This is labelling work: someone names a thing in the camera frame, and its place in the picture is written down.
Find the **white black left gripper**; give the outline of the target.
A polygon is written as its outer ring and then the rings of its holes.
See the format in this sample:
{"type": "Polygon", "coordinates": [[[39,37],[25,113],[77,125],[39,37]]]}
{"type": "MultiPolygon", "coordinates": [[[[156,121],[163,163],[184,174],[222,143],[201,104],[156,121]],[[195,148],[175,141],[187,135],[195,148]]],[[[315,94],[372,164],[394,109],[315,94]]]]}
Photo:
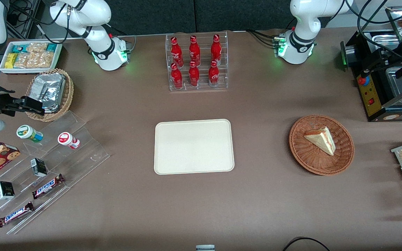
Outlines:
{"type": "Polygon", "coordinates": [[[386,70],[390,67],[402,67],[402,49],[395,49],[392,52],[386,49],[377,49],[373,52],[375,62],[363,62],[361,78],[366,78],[376,70],[386,70]]]}

